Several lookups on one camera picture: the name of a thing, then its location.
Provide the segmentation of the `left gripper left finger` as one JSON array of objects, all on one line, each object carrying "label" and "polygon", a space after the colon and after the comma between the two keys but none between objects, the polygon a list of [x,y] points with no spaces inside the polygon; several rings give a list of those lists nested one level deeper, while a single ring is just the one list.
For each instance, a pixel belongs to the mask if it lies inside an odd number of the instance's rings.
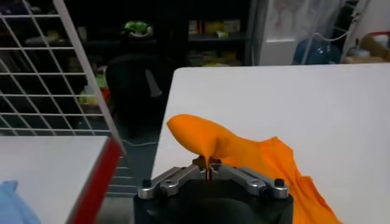
[{"label": "left gripper left finger", "polygon": [[190,180],[206,180],[207,174],[205,159],[198,156],[188,167],[173,167],[152,180],[144,180],[137,190],[137,196],[150,200],[162,192],[170,197],[178,194],[180,188]]}]

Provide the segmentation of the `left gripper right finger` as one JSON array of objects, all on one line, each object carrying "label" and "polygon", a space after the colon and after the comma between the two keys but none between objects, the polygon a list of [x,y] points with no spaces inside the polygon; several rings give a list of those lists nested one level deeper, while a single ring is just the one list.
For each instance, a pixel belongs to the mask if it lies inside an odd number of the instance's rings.
[{"label": "left gripper right finger", "polygon": [[210,164],[210,193],[226,197],[288,198],[289,188],[282,178],[270,178],[248,167]]}]

